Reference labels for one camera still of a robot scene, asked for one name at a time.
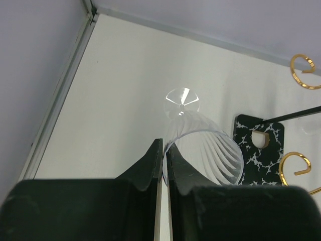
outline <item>wine glass base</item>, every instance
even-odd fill
[[[164,111],[168,118],[182,115],[184,110],[200,110],[198,96],[188,88],[177,88],[169,92],[164,100]]]

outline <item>metal edge trim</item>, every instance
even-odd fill
[[[104,14],[108,15],[114,18],[122,19],[125,21],[129,21],[135,24],[143,25],[145,27],[161,30],[167,33],[175,34],[181,37],[189,38],[192,40],[196,40],[205,44],[213,45],[216,47],[220,47],[223,49],[227,49],[236,53],[248,55],[257,59],[265,60],[271,63],[279,64],[282,66],[289,67],[290,66],[290,60],[289,59],[283,59],[268,53],[263,53],[257,50],[253,50],[250,48],[242,47],[236,44],[228,43],[222,40],[210,38],[204,35],[196,34],[188,30],[172,27],[169,25],[164,25],[160,24],[154,21],[146,20],[140,17],[132,16],[126,13],[118,12],[113,9],[108,9],[108,8],[103,8],[103,7],[98,7],[97,12],[99,14]],[[296,63],[295,68],[298,70],[305,70],[309,67],[309,65],[301,64],[301,63]],[[316,69],[315,72],[313,73],[315,75],[321,76],[321,69]]]
[[[83,26],[79,30],[74,48],[72,49],[69,59],[66,63],[66,68],[64,69],[58,81],[52,100],[33,142],[33,146],[29,152],[28,158],[18,181],[24,179],[34,179],[37,173],[50,136],[54,130],[70,86],[75,77],[82,56],[86,50],[91,34],[94,30],[95,22],[96,21],[92,21],[92,19],[87,16]]]
[[[83,9],[86,12],[87,16],[93,20],[94,16],[97,13],[97,8],[94,6],[91,0],[80,0],[82,3]]]

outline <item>hole in tag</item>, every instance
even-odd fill
[[[252,131],[252,143],[260,149],[266,148],[269,145],[270,136],[268,133]]]

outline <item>clear plastic wine glass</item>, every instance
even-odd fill
[[[165,97],[164,108],[171,119],[163,160],[166,185],[166,152],[173,143],[186,161],[215,184],[237,184],[244,167],[242,152],[212,120],[198,112],[198,96],[188,88],[174,89]]]

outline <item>gold metal hook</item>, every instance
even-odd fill
[[[320,88],[321,88],[321,85],[318,85],[318,86],[310,86],[310,85],[304,84],[304,83],[299,79],[299,77],[296,75],[295,69],[294,69],[294,62],[295,62],[296,58],[302,58],[302,59],[304,59],[304,60],[305,60],[306,62],[308,62],[309,65],[311,66],[311,69],[302,71],[303,74],[314,73],[314,72],[315,72],[315,65],[314,65],[313,61],[312,61],[309,57],[307,57],[307,56],[304,55],[304,54],[296,54],[296,55],[294,55],[294,56],[292,57],[292,59],[291,59],[290,69],[291,69],[292,76],[293,76],[293,78],[296,80],[296,82],[297,82],[299,85],[301,85],[303,88],[306,88],[306,89],[320,89]]]
[[[279,175],[280,175],[280,179],[281,179],[281,182],[285,185],[285,186],[288,186],[288,183],[286,182],[285,180],[285,177],[284,177],[284,173],[283,173],[283,165],[284,165],[284,162],[285,160],[290,157],[290,156],[298,156],[298,157],[301,157],[307,164],[307,168],[305,170],[302,170],[302,171],[298,171],[298,172],[295,172],[295,176],[298,176],[298,175],[302,175],[302,174],[305,174],[305,173],[308,173],[309,171],[311,171],[311,162],[309,161],[308,158],[305,157],[305,155],[299,153],[299,152],[289,152],[287,153],[286,155],[284,155],[284,157],[281,159],[280,161],[280,164],[279,164]],[[321,191],[321,187],[319,188],[316,188],[312,191],[309,192],[309,194],[313,195],[313,194],[316,194],[318,192]]]

